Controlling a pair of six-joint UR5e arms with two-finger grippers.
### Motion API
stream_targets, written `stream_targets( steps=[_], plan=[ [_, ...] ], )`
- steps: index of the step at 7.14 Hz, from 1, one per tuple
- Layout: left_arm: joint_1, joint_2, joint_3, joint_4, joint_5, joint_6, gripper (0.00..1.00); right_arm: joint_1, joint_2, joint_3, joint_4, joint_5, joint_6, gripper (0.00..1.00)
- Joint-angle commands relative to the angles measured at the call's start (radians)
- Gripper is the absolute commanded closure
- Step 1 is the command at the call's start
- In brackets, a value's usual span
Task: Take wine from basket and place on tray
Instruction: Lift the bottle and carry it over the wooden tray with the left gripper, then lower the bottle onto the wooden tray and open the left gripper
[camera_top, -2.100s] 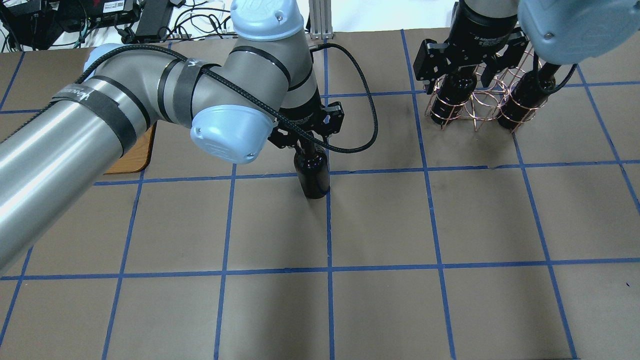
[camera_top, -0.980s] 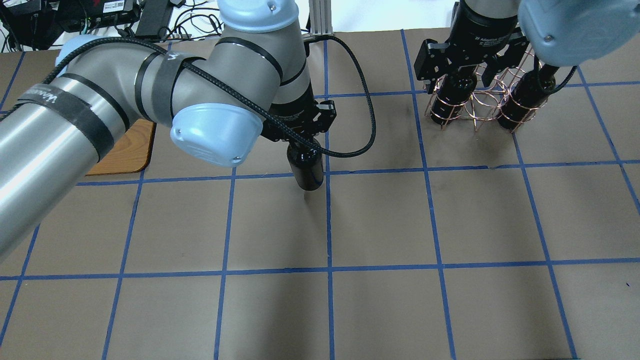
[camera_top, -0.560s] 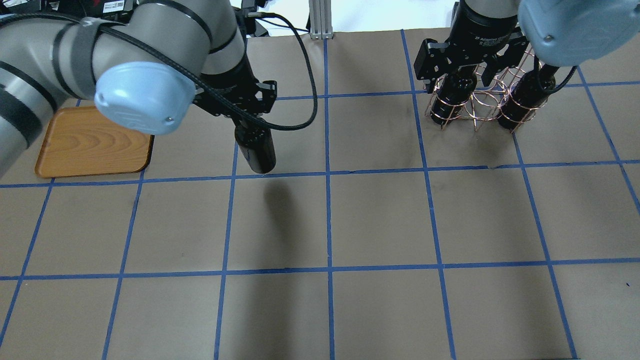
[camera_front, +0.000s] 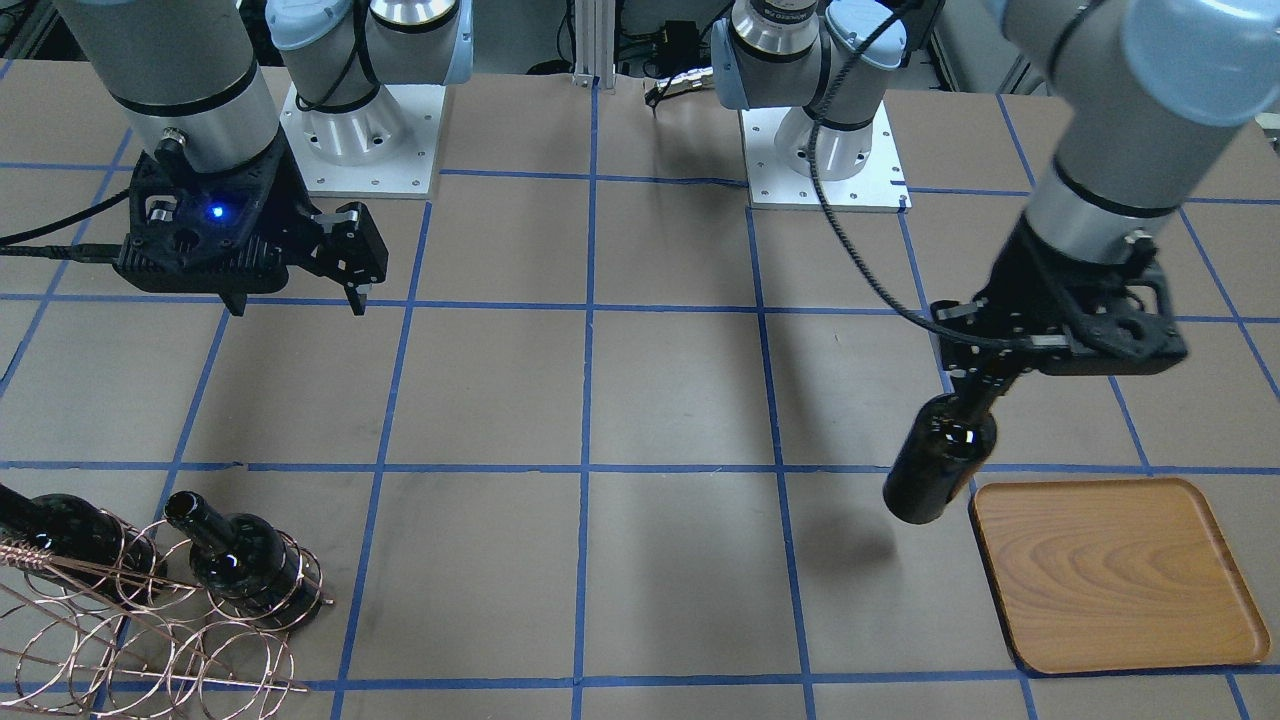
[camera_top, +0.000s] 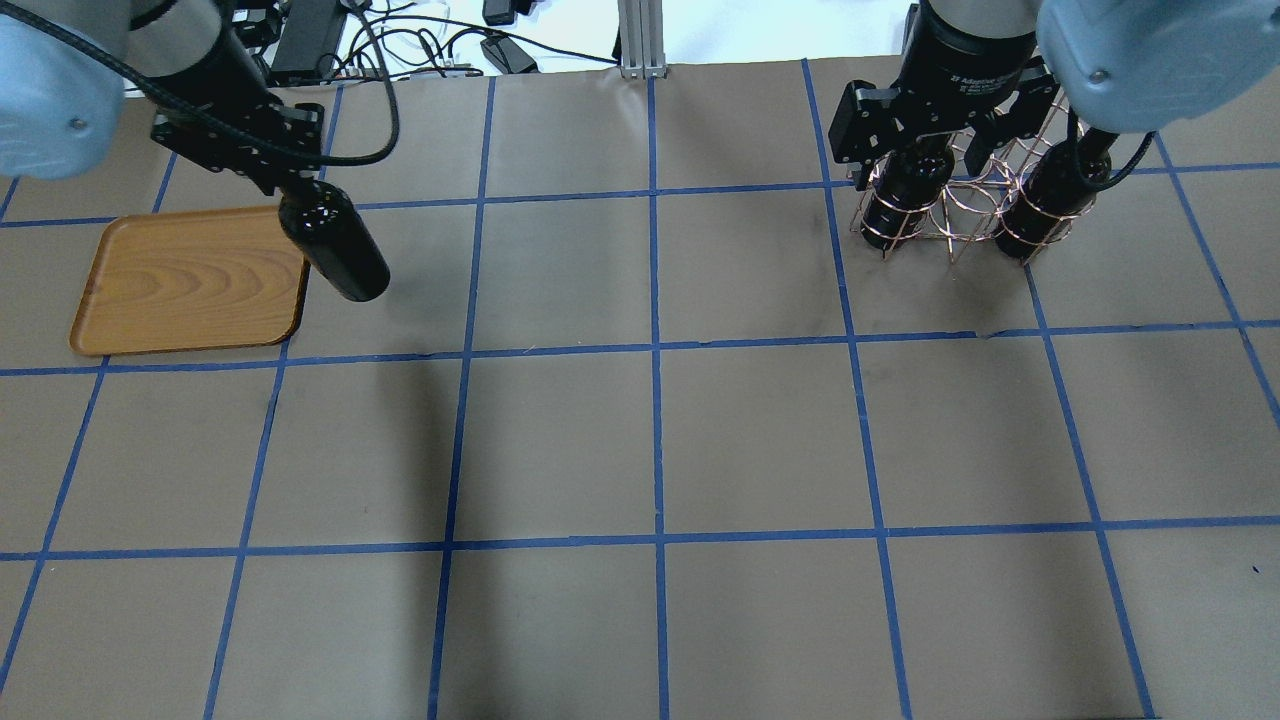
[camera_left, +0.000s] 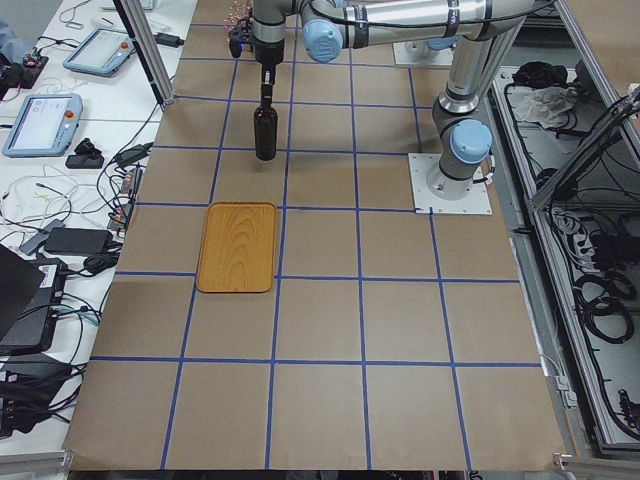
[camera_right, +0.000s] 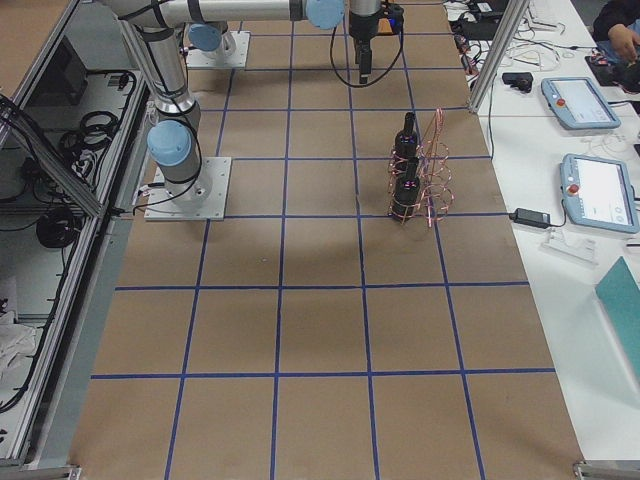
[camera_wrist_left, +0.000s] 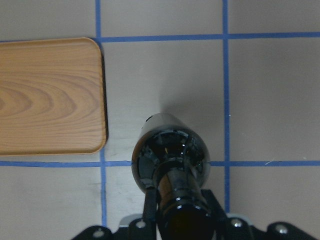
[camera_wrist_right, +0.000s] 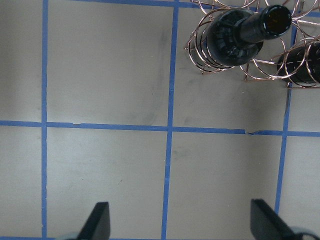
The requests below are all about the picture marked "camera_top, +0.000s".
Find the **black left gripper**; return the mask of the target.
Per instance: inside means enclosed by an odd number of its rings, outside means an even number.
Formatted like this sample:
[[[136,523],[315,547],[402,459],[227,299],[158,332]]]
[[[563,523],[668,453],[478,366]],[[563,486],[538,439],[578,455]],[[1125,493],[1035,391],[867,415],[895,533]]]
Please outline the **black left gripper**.
[[[270,102],[212,127],[188,114],[156,110],[150,138],[212,173],[244,177],[270,196],[315,177],[319,165],[296,155],[317,155],[326,109],[316,102]]]

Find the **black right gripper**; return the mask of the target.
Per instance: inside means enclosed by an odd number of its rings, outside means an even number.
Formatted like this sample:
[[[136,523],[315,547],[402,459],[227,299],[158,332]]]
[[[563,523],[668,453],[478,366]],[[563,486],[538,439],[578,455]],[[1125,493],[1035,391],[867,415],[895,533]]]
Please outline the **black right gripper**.
[[[1036,38],[986,38],[956,29],[914,29],[893,83],[850,82],[827,129],[832,159],[854,167],[860,186],[870,168],[925,137],[973,129],[965,165],[978,172],[996,149],[1029,138],[1047,118],[1060,85]]]

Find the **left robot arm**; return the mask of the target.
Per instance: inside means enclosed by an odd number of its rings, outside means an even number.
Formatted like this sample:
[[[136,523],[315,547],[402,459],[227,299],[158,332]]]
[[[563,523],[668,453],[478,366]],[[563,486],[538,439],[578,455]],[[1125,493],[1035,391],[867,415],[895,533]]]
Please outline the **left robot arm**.
[[[93,47],[147,82],[156,143],[271,195],[308,176],[324,109],[284,104],[236,35],[229,1],[20,1],[56,35],[3,17],[3,174],[59,181],[108,155],[125,81]]]

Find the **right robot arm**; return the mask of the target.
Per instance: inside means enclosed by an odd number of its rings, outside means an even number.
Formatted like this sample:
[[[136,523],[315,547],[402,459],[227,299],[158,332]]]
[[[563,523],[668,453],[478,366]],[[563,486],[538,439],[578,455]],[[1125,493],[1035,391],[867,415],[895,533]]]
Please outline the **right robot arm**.
[[[1277,65],[1275,1],[922,1],[896,81],[849,83],[828,129],[833,160],[870,168],[931,136],[974,135],[979,170],[1044,119],[1028,83],[1092,129],[1151,133],[1202,117]]]

